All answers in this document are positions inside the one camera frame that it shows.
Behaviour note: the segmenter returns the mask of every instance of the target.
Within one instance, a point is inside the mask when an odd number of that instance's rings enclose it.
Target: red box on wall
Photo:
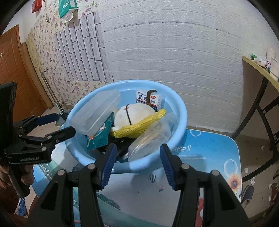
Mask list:
[[[39,11],[43,5],[43,0],[35,0],[32,4],[32,13]]]

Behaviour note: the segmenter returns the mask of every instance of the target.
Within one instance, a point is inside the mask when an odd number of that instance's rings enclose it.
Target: translucent plastic box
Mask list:
[[[78,133],[94,136],[121,101],[118,90],[101,91],[69,121]]]

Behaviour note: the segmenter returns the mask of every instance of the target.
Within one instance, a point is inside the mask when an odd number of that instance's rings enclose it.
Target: white paper cup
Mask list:
[[[268,47],[266,50],[266,58],[271,60],[272,58],[275,59],[275,57],[276,57],[275,51],[271,47]]]
[[[274,74],[274,76],[276,76],[277,78],[279,77],[279,61],[274,58],[271,58],[270,71],[272,74]]]

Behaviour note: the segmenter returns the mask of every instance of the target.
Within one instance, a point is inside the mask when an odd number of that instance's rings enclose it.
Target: silver screw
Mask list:
[[[218,176],[220,173],[219,173],[218,170],[212,170],[212,174],[213,174],[214,176]]]
[[[59,176],[62,176],[64,173],[65,173],[65,171],[64,171],[63,169],[60,169],[60,170],[57,172],[57,174],[58,174]]]
[[[182,164],[181,167],[182,167],[183,169],[189,169],[189,168],[190,168],[190,166],[189,166],[188,164],[185,164],[185,163]]]
[[[87,168],[88,168],[88,169],[95,169],[96,166],[95,166],[95,164],[89,164],[89,165],[87,166]]]

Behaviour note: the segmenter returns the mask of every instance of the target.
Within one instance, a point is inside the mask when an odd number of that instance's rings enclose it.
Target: yellow mesh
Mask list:
[[[140,122],[124,126],[121,129],[110,133],[115,138],[122,138],[122,137],[129,137],[132,139],[138,138],[142,133],[145,132],[145,130],[155,121],[158,121],[160,118],[166,115],[165,109],[160,109],[157,113],[150,115]]]

